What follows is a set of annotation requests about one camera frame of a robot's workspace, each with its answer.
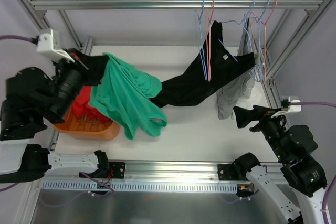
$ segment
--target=red garment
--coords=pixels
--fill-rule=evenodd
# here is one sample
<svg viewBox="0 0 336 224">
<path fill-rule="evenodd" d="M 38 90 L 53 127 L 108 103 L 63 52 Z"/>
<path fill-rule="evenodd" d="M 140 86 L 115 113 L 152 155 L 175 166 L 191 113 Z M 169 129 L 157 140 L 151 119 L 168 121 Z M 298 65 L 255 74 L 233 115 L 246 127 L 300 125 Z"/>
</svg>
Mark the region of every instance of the red garment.
<svg viewBox="0 0 336 224">
<path fill-rule="evenodd" d="M 96 108 L 89 106 L 92 87 L 84 86 L 72 104 L 72 111 L 77 118 L 86 115 L 89 119 L 97 118 L 105 124 L 111 119 L 101 114 Z"/>
</svg>

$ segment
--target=laundry basket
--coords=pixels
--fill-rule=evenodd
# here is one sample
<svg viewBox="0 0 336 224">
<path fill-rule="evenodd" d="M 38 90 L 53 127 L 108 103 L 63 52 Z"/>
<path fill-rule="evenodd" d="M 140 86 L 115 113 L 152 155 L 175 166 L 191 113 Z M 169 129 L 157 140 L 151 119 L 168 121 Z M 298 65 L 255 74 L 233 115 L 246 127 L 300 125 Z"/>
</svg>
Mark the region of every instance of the laundry basket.
<svg viewBox="0 0 336 224">
<path fill-rule="evenodd" d="M 102 124 L 97 118 L 92 120 L 83 116 L 77 119 L 72 109 L 64 119 L 65 123 L 56 124 L 54 128 L 79 140 L 109 141 L 118 135 L 120 129 L 120 125 L 114 121 Z"/>
</svg>

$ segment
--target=orange basket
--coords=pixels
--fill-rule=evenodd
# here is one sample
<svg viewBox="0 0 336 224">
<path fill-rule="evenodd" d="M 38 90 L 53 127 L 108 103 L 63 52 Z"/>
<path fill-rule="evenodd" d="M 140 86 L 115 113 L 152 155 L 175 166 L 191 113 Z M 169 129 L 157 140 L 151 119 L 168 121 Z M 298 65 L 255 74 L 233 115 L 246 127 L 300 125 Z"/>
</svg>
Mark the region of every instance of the orange basket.
<svg viewBox="0 0 336 224">
<path fill-rule="evenodd" d="M 67 133 L 79 140 L 110 141 L 118 135 L 120 129 L 120 125 L 115 121 L 102 124 L 97 118 L 92 120 L 83 116 L 77 119 L 72 112 L 72 108 L 70 108 L 64 120 L 65 123 L 54 125 L 55 130 Z"/>
</svg>

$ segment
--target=gray garment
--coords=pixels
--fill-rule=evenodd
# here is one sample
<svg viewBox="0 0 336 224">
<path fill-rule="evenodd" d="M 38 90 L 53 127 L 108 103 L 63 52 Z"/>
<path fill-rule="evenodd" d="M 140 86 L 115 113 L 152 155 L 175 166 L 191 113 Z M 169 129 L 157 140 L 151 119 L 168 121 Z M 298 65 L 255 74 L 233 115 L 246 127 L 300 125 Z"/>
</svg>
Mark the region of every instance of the gray garment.
<svg viewBox="0 0 336 224">
<path fill-rule="evenodd" d="M 246 29 L 249 31 L 249 21 L 247 21 L 245 25 Z M 249 43 L 248 35 L 243 29 L 243 35 L 241 36 L 237 55 L 245 55 L 249 52 L 252 52 L 252 48 Z M 243 95 L 251 97 L 252 89 L 247 89 L 246 87 L 246 83 L 251 79 L 249 71 L 250 70 L 246 71 L 241 76 L 217 90 L 218 118 L 220 120 L 230 117 L 233 107 L 237 104 L 240 97 Z"/>
</svg>

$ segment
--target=green cloth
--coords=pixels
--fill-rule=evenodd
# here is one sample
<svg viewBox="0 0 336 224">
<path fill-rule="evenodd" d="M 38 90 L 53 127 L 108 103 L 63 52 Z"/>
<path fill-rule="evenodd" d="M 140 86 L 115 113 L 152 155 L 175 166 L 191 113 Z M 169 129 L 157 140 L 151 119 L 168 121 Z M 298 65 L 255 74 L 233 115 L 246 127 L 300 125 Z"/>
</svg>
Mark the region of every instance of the green cloth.
<svg viewBox="0 0 336 224">
<path fill-rule="evenodd" d="M 89 105 L 111 118 L 133 139 L 138 126 L 150 136 L 159 136 L 167 118 L 149 98 L 156 97 L 162 85 L 158 78 L 137 70 L 112 54 L 102 84 L 92 87 Z"/>
</svg>

